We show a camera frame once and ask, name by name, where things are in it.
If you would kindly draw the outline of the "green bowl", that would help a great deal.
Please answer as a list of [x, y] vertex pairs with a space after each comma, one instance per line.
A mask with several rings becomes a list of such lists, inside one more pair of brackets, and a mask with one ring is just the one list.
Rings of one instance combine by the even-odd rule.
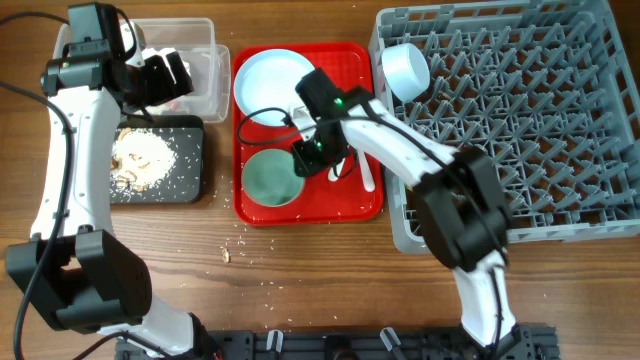
[[276, 208], [296, 200], [304, 189], [305, 180], [295, 173], [291, 153], [266, 149], [247, 160], [241, 173], [241, 185], [253, 202]]

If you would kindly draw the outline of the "food scraps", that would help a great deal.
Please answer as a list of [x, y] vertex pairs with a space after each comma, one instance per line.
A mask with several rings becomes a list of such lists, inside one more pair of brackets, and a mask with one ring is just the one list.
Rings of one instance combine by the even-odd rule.
[[124, 128], [112, 146], [110, 179], [119, 191], [141, 193], [157, 188], [175, 167], [170, 143], [144, 128]]

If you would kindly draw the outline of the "light blue plate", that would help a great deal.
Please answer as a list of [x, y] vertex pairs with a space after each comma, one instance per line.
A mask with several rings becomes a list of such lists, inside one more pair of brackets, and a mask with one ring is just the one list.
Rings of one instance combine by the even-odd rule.
[[314, 65], [297, 52], [261, 51], [246, 60], [235, 75], [236, 105], [244, 115], [271, 107], [290, 113], [303, 105], [296, 85], [314, 69]]

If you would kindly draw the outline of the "light blue bowl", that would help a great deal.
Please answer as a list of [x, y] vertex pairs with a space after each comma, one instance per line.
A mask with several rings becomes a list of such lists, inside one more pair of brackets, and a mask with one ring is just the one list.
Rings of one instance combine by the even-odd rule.
[[414, 44], [386, 48], [381, 61], [385, 80], [398, 100], [411, 102], [429, 88], [431, 76], [426, 58]]

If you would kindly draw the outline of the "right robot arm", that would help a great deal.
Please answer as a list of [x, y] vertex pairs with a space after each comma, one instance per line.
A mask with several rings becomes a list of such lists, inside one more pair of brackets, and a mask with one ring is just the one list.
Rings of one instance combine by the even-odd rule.
[[505, 285], [512, 212], [491, 158], [428, 139], [364, 88], [339, 89], [321, 68], [295, 91], [304, 104], [287, 117], [300, 133], [291, 147], [296, 175], [313, 177], [354, 150], [392, 171], [415, 194], [426, 247], [454, 274], [463, 330], [488, 357], [506, 353], [517, 326]]

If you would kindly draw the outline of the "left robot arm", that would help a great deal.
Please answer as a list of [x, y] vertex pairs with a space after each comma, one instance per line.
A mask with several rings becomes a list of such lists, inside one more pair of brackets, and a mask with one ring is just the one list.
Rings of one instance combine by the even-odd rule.
[[72, 39], [50, 60], [37, 99], [50, 114], [44, 193], [27, 242], [6, 253], [6, 270], [56, 331], [121, 338], [149, 357], [209, 359], [199, 319], [152, 292], [145, 262], [114, 235], [110, 160], [121, 116], [190, 93], [177, 53], [140, 58], [133, 26], [106, 3], [73, 5]]

